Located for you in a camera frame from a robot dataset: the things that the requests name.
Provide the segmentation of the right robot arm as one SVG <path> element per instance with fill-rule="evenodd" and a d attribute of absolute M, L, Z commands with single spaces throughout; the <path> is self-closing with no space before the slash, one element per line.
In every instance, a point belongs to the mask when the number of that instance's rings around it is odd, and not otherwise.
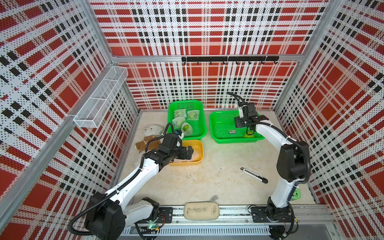
<path fill-rule="evenodd" d="M 268 198 L 266 206 L 267 218 L 270 222 L 278 222 L 284 217 L 293 217 L 292 196 L 300 184 L 306 184 L 310 178 L 311 163 L 309 145 L 297 141 L 274 126 L 264 115 L 259 115 L 255 104 L 234 94 L 227 93 L 238 102 L 239 116 L 235 118 L 236 128 L 246 128 L 262 135 L 279 152 L 277 172 L 280 179 L 275 191 Z"/>

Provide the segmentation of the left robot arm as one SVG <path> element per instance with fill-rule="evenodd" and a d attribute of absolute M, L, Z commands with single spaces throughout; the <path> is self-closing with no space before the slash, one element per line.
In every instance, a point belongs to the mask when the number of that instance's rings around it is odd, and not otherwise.
<path fill-rule="evenodd" d="M 95 236 L 100 240 L 116 240 L 123 230 L 139 221 L 155 221 L 159 216 L 159 203 L 143 198 L 130 205 L 135 194 L 152 177 L 175 159 L 191 159 L 193 148 L 183 146 L 183 133 L 167 123 L 157 138 L 160 145 L 149 150 L 146 145 L 139 166 L 124 180 L 107 190 L 91 196 L 87 208 L 68 224 L 68 231 L 77 236 Z"/>

